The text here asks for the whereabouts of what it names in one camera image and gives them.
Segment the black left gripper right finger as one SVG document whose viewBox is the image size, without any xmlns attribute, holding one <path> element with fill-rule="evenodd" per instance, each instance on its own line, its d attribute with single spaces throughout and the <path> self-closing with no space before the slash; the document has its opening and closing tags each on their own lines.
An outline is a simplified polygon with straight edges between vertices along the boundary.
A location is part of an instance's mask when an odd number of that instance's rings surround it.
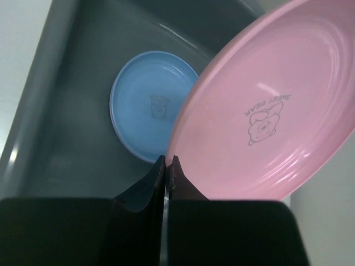
<svg viewBox="0 0 355 266">
<path fill-rule="evenodd" d="M 291 210 L 279 201 L 209 200 L 169 166 L 169 265 L 309 265 Z"/>
</svg>

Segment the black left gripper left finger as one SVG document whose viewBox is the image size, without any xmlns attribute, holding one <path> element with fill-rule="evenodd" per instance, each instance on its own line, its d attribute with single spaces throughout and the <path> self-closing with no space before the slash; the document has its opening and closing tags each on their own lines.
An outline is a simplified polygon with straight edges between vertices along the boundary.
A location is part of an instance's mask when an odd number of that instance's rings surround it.
<svg viewBox="0 0 355 266">
<path fill-rule="evenodd" d="M 165 157 L 112 199 L 1 200 L 2 265 L 158 265 Z"/>
</svg>

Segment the pink plastic plate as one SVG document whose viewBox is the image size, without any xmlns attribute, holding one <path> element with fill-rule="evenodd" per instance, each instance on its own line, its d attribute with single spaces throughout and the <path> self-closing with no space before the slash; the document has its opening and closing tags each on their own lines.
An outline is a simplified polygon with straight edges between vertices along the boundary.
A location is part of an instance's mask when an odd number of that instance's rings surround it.
<svg viewBox="0 0 355 266">
<path fill-rule="evenodd" d="M 208 64 L 171 134 L 208 199 L 282 200 L 354 131 L 354 1 L 290 1 Z"/>
</svg>

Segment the blue plastic plate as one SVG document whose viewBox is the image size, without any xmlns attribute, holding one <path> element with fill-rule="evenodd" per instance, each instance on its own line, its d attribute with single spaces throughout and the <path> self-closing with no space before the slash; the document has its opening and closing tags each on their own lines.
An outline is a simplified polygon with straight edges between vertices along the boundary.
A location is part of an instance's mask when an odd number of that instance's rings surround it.
<svg viewBox="0 0 355 266">
<path fill-rule="evenodd" d="M 154 163 L 164 155 L 174 122 L 198 79 L 176 55 L 140 53 L 116 76 L 109 100 L 110 118 L 121 143 L 137 158 Z"/>
</svg>

